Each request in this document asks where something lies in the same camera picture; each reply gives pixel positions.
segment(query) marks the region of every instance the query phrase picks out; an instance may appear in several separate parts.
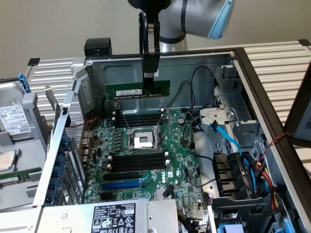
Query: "wall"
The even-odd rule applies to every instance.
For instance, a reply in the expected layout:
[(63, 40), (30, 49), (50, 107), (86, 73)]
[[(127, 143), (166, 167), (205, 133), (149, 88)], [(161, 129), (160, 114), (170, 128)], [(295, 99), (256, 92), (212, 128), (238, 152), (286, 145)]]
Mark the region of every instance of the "wall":
[[(114, 54), (138, 52), (139, 10), (127, 0), (0, 1), (0, 79), (32, 57), (82, 56), (87, 38), (111, 37)], [(236, 0), (221, 40), (188, 35), (188, 47), (311, 40), (310, 9), (310, 0)]]

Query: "hard drive label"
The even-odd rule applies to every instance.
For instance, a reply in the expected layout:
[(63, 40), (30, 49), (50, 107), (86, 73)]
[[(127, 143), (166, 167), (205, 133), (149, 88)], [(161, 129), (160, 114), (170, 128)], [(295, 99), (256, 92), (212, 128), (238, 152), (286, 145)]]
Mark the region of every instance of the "hard drive label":
[(95, 206), (91, 233), (134, 233), (135, 205)]
[(0, 108), (0, 119), (10, 135), (31, 131), (21, 105)]

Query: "robotic arm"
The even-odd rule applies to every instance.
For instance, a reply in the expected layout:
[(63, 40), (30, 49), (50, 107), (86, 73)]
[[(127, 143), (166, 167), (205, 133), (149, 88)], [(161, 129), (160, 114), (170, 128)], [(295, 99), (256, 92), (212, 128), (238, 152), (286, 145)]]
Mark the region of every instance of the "robotic arm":
[(178, 43), (186, 33), (220, 39), (225, 33), (235, 0), (128, 0), (139, 14), (139, 52), (144, 88), (151, 88), (160, 52), (183, 50)]
[(159, 13), (166, 9), (172, 0), (128, 0), (139, 14), (139, 52), (142, 56), (143, 85), (152, 87), (160, 59), (160, 23)]

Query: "black frame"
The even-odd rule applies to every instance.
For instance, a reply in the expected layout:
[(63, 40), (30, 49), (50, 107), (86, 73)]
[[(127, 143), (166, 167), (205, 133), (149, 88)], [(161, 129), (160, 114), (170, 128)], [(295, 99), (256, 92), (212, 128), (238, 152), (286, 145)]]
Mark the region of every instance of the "black frame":
[[(229, 48), (229, 49), (213, 49), (213, 50), (192, 50), (192, 51), (179, 51), (168, 52), (161, 56), (173, 56), (173, 55), (189, 55), (189, 54), (201, 54), (201, 53), (217, 53), (226, 52), (234, 53), (233, 60), (237, 60), (242, 69), (247, 84), (255, 98), (258, 108), (262, 114), (262, 117), (269, 129), (272, 138), (276, 138), (285, 133), (283, 125), (276, 114), (276, 111), (263, 88), (263, 85), (250, 62), (244, 48)], [(111, 55), (107, 57), (93, 57), (93, 59), (122, 59), (122, 58), (137, 58), (139, 54), (126, 54), (126, 55)], [(288, 175), (294, 185), (294, 188), (298, 194), (301, 204), (306, 212), (306, 215), (311, 222), (311, 180), (304, 169), (296, 150), (289, 140), (284, 137), (275, 143), (276, 149), (284, 163), (284, 166), (288, 172)]]
[(284, 128), (289, 133), (291, 142), (294, 145), (311, 148), (311, 141), (295, 138), (294, 135), (305, 113), (305, 110), (311, 101), (311, 62), (306, 74), (301, 82), (293, 106), (286, 119)]

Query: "blue pcie slot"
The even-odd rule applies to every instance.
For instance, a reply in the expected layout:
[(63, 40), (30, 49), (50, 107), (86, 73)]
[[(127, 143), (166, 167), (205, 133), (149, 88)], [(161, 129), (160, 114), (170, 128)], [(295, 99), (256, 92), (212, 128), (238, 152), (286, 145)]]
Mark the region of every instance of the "blue pcie slot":
[(123, 189), (123, 188), (141, 188), (141, 183), (142, 182), (140, 180), (103, 183), (102, 189), (109, 190), (109, 189)]

